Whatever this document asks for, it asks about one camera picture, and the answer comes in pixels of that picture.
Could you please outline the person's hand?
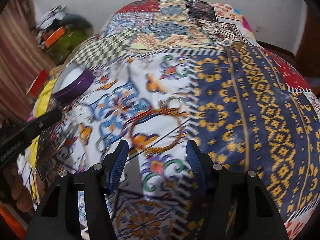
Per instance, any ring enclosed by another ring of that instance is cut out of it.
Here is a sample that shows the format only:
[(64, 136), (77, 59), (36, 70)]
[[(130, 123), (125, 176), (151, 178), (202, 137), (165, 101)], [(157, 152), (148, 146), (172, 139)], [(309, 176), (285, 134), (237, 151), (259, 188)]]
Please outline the person's hand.
[(3, 170), (4, 177), (10, 187), (13, 200), (16, 201), (17, 208), (23, 213), (29, 212), (33, 208), (31, 194), (23, 184), (23, 178), (18, 174), (16, 163), (8, 165)]

